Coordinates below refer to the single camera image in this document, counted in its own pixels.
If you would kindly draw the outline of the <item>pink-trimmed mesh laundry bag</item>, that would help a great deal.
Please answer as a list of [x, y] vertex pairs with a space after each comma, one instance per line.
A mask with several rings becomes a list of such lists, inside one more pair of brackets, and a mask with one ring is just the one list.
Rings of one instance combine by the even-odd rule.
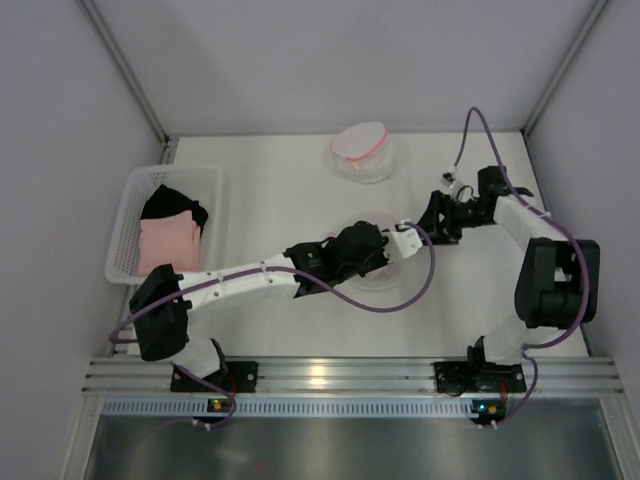
[[395, 169], [395, 145], [381, 122], [363, 122], [338, 133], [330, 151], [339, 171], [360, 184], [374, 184]]

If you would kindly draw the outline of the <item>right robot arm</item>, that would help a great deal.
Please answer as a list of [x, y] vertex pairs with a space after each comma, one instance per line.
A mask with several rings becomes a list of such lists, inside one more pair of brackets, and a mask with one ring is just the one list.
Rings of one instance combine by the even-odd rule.
[[555, 346], [565, 333], [590, 322], [597, 309], [599, 245], [561, 232], [549, 213], [528, 203], [532, 192], [509, 188], [505, 172], [485, 167], [471, 187], [450, 168], [418, 222], [436, 245], [456, 245], [466, 229], [497, 225], [524, 254], [514, 314], [468, 350], [469, 362], [478, 367], [508, 367], [520, 363], [527, 349]]

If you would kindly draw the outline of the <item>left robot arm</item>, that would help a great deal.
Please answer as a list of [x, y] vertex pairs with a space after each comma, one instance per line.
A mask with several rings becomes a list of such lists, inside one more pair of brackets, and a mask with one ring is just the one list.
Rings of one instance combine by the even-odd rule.
[[390, 243], [390, 230], [358, 221], [335, 237], [241, 267], [184, 273], [157, 266], [129, 303], [140, 357], [170, 361], [198, 378], [219, 375], [226, 365], [218, 342], [189, 332], [206, 311], [330, 292], [389, 265]]

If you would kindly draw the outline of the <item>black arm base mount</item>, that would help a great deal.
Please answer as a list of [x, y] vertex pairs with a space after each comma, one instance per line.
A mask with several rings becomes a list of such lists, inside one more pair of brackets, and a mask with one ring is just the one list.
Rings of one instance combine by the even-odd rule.
[[450, 396], [465, 393], [524, 393], [527, 390], [520, 364], [506, 366], [471, 360], [434, 364], [436, 390]]

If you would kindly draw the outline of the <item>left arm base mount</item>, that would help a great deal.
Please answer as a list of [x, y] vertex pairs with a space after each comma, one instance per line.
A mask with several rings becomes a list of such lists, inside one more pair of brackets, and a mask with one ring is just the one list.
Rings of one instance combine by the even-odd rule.
[[[229, 393], [255, 393], [259, 363], [255, 361], [226, 361], [226, 369], [205, 380]], [[191, 379], [177, 367], [173, 368], [170, 391], [174, 393], [209, 393], [212, 389]]]

